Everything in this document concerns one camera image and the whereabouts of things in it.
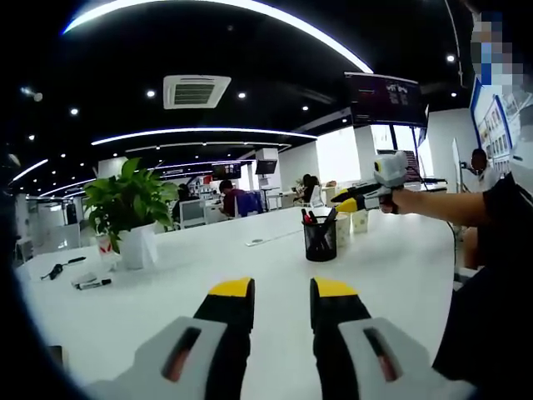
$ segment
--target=black object on desk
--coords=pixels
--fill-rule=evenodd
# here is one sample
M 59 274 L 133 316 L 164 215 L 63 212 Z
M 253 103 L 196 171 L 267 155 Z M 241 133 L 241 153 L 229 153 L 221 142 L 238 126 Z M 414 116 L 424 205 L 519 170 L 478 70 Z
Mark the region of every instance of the black object on desk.
M 316 217 L 316 223 L 304 223 L 306 239 L 306 258 L 310 261 L 324 262 L 336 257 L 335 219 Z

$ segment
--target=air conditioner vent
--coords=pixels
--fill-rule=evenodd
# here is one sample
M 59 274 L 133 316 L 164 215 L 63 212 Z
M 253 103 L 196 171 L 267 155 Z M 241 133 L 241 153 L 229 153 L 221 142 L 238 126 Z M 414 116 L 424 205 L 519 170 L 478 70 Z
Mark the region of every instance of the air conditioner vent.
M 207 75 L 173 75 L 163 79 L 164 107 L 215 108 L 232 79 Z

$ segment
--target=black shirt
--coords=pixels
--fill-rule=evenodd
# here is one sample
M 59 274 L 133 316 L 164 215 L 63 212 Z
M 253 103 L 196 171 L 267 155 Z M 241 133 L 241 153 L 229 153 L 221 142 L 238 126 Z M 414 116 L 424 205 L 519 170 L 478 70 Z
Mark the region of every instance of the black shirt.
M 486 266 L 453 294 L 434 362 L 448 378 L 475 384 L 478 398 L 518 388 L 531 370 L 533 207 L 525 196 L 510 174 L 483 193 L 491 223 L 478 227 L 478 248 Z

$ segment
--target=chair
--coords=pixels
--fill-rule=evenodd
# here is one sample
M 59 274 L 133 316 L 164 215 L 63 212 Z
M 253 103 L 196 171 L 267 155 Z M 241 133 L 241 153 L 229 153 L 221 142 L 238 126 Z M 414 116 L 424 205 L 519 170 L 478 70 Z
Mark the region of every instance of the chair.
M 261 214 L 263 207 L 259 192 L 246 192 L 235 197 L 235 218 Z
M 324 202 L 322 201 L 321 189 L 319 185 L 314 186 L 309 202 L 304 202 L 301 204 L 301 206 L 310 208 L 324 207 Z
M 206 201 L 189 200 L 180 202 L 180 229 L 207 225 Z

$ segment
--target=paper cup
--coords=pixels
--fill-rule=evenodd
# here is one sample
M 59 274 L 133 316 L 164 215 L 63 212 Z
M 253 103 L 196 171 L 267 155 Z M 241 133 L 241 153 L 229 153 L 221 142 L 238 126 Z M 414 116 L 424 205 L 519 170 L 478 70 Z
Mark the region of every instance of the paper cup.
M 368 232 L 368 211 L 361 210 L 351 214 L 351 231 L 353 233 Z
M 350 238 L 350 216 L 339 213 L 336 216 L 336 246 L 343 248 Z

